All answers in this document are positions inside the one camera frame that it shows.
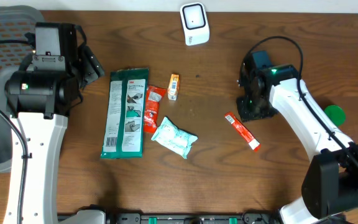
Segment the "red stick sachet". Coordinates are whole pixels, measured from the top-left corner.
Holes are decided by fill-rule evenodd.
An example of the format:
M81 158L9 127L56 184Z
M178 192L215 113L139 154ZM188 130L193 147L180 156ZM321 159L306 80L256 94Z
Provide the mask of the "red stick sachet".
M242 138L248 143L253 151L260 149L260 143L254 137L254 135L236 118L234 113L228 112L224 116L231 124L231 126L242 136Z

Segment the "small orange white box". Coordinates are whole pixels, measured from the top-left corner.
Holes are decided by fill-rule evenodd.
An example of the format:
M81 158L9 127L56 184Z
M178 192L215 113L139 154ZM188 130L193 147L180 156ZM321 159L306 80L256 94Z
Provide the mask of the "small orange white box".
M173 101L177 100L179 85L180 85L180 76L177 74L172 74L167 89L167 95L169 100L173 100Z

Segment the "green lid white jar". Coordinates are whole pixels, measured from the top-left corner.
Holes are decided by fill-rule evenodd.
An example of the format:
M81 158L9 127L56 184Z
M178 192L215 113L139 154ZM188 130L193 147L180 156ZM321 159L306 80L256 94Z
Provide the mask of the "green lid white jar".
M342 125L346 120L344 110L338 105L329 105L324 109L324 112L336 126Z

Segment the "light teal tissue pack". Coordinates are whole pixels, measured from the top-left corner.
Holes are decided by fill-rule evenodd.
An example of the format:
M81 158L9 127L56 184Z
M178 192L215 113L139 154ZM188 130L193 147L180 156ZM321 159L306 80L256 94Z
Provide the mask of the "light teal tissue pack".
M168 117L164 117L151 140L157 141L162 146L187 159L192 144L198 140L198 137L177 128Z

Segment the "red snack bag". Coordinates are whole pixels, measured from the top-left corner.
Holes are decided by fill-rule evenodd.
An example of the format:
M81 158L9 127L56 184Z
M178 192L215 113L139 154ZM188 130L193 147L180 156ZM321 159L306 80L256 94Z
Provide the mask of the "red snack bag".
M144 132L153 134L157 130L157 118L160 101L167 93L164 88L149 85L147 87L145 113L144 113Z

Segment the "green 3M wipes pack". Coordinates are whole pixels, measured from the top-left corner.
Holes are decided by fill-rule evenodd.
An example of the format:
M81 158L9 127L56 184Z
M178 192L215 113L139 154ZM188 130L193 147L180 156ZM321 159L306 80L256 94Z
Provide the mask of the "green 3M wipes pack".
M102 159L142 157L148 79L147 68L111 72Z

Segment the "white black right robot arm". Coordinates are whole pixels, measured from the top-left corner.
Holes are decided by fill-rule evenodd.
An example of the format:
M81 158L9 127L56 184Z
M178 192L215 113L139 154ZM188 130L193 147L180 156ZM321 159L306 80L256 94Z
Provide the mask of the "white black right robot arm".
M358 208L358 144L328 118L298 70L274 66L265 51L248 53L240 68L241 121L281 114L302 143L310 166L301 197L279 210L282 223L319 223Z

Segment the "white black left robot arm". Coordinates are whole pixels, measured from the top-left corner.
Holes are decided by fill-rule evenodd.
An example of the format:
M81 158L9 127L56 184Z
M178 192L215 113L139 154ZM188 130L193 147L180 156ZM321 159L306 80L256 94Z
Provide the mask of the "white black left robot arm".
M60 149L81 90L104 75L79 25L38 22L35 50L5 84L12 164L5 223L57 223Z

